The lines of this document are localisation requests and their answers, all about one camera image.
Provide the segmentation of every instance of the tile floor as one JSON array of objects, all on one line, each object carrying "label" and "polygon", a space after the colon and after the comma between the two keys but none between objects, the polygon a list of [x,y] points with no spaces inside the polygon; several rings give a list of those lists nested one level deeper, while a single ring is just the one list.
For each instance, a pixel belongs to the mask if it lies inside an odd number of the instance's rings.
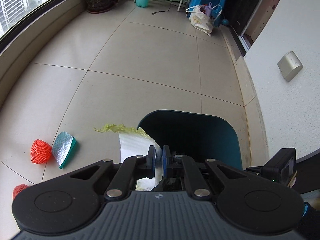
[{"label": "tile floor", "polygon": [[[105,123],[136,127],[148,113],[173,109],[224,118],[249,153],[238,79],[220,29],[196,30],[183,12],[152,1],[122,0],[112,11],[83,12],[42,49],[0,110],[0,239],[18,231],[12,190],[40,183],[103,158],[120,161],[118,135]],[[32,164],[35,139],[52,144],[67,131],[79,142],[70,163]]]}]

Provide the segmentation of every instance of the white crosshair mark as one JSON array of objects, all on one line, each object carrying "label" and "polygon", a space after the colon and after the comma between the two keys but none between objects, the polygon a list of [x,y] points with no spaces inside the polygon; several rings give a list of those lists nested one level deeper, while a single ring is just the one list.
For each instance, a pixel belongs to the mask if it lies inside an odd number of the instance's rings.
[{"label": "white crosshair mark", "polygon": [[157,195],[155,195],[155,198],[157,199],[163,198],[163,195],[161,193],[158,193]]}]

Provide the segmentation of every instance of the gray ribbed panel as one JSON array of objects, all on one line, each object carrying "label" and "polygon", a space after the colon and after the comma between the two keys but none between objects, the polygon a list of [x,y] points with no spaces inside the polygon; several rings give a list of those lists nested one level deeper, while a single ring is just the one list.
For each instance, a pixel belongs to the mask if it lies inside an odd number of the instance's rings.
[{"label": "gray ribbed panel", "polygon": [[14,240],[303,240],[295,232],[255,236],[226,223],[209,202],[193,200],[186,192],[134,191],[110,202],[87,227],[65,236],[21,232]]}]

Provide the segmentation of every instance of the black cable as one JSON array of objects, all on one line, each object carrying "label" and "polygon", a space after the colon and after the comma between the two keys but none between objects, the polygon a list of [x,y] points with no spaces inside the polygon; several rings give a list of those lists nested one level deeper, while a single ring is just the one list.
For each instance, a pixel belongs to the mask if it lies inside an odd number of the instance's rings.
[{"label": "black cable", "polygon": [[170,6],[169,6],[169,9],[168,9],[168,10],[166,10],[166,11],[157,11],[157,12],[153,12],[152,14],[156,14],[156,13],[158,13],[158,12],[168,12],[168,11],[170,11],[170,8],[171,8],[171,4],[172,4],[172,2],[173,2],[173,0],[171,1],[171,3],[170,3]]}]

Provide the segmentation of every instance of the white tote bag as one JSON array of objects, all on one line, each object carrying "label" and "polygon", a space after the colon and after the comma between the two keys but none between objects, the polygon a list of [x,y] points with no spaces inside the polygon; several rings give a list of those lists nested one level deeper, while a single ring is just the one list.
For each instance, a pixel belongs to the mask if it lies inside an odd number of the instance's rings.
[{"label": "white tote bag", "polygon": [[[221,5],[217,4],[216,6],[212,7],[212,9],[219,7],[219,6],[221,7]],[[210,17],[208,17],[202,11],[200,11],[200,7],[201,7],[200,5],[195,5],[195,6],[192,6],[188,9],[186,9],[186,12],[191,13],[189,20],[191,21],[191,24],[193,27],[195,27],[198,30],[201,30],[202,32],[211,36],[211,32],[213,29],[213,23],[220,16],[220,14],[222,12],[222,7],[221,7],[221,10],[218,13],[217,17],[214,19],[214,21],[212,23],[210,22]]]}]

